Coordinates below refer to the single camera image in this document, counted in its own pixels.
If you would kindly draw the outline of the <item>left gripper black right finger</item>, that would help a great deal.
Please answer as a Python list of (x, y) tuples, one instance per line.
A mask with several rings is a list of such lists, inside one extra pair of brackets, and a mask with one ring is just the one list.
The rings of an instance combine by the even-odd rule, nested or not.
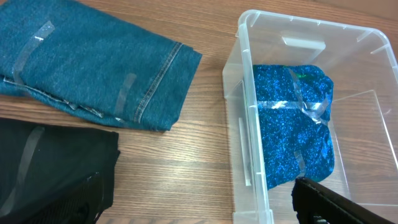
[(296, 178), (292, 205), (300, 224), (393, 224), (306, 177)]

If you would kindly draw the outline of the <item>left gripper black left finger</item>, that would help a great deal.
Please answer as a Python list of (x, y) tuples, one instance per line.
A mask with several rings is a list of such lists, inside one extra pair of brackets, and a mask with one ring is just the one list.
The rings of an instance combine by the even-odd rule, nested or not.
[(104, 183), (99, 173), (51, 195), (28, 224), (96, 223), (104, 211)]

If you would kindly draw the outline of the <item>black cloth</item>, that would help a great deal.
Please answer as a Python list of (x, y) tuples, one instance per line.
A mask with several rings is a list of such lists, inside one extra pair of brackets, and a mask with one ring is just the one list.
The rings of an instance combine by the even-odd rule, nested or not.
[(48, 198), (94, 173), (114, 198), (119, 134), (1, 119), (1, 223), (28, 223)]

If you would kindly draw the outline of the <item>blue sparkly cloth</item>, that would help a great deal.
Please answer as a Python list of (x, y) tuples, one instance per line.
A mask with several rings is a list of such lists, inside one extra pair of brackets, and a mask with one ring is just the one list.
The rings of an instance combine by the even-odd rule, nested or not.
[(253, 65), (268, 189), (335, 168), (328, 123), (334, 83), (314, 65)]

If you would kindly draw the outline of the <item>blue denim jeans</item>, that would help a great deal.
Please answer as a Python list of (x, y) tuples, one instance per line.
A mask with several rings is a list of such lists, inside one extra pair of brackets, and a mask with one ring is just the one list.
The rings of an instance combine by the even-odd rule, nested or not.
[(192, 47), (78, 1), (1, 5), (1, 93), (94, 123), (170, 130), (200, 60)]

